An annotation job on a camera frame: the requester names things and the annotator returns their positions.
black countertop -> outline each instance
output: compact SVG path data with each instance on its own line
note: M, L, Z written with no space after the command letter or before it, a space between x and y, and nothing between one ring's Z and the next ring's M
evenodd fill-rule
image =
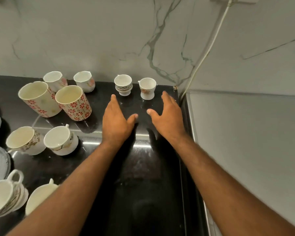
M61 184L71 172L99 145L102 138L102 116L111 94L117 96L126 118L139 115L135 131L115 156L93 207L81 232L88 235L204 235L199 222L198 199L191 178L170 144L161 137L148 108L162 113L162 91L177 99L172 86L158 85L155 97L146 101L140 97L138 84L133 84L129 96L118 94L111 82L96 82L96 88L86 97L92 114L81 122L71 120L63 111L51 118L38 117L17 96L27 83L36 78L0 76L0 146L18 127L33 126L46 134L52 127L69 124L79 137L79 145L67 156L58 156L46 149L29 156L12 153L13 167L23 171L24 186L31 194L38 186L54 179ZM24 218L25 206L0 218L0 235L6 234Z

forearm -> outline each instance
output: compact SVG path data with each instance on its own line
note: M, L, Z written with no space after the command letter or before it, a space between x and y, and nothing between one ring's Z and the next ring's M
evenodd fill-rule
M119 146L100 144L58 189L8 236L76 236Z
M223 236L295 235L295 227L267 207L187 136L172 140Z

red floral mug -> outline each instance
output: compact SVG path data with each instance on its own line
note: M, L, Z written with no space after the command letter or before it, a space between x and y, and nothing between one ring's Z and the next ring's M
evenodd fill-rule
M79 86L69 85L64 87L56 93L55 99L74 121L87 119L92 113L92 108Z

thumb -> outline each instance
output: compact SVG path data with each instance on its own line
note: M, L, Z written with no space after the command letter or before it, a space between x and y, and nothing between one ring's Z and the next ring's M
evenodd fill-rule
M134 124L136 123L136 119L138 118L138 114L132 114L128 120L127 120L127 123L133 128L134 127Z
M156 119L156 118L159 117L158 113L155 110L153 110L153 109L150 109L149 108L147 110L147 113L151 116L152 120L154 120L154 119Z

cup handle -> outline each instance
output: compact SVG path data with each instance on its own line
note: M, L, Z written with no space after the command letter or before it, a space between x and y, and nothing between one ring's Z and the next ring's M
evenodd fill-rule
M7 180L12 181L12 178L15 174L19 175L19 181L18 183L22 183L23 179L24 179L24 174L23 172L21 172L20 170L12 170L11 173L8 175Z

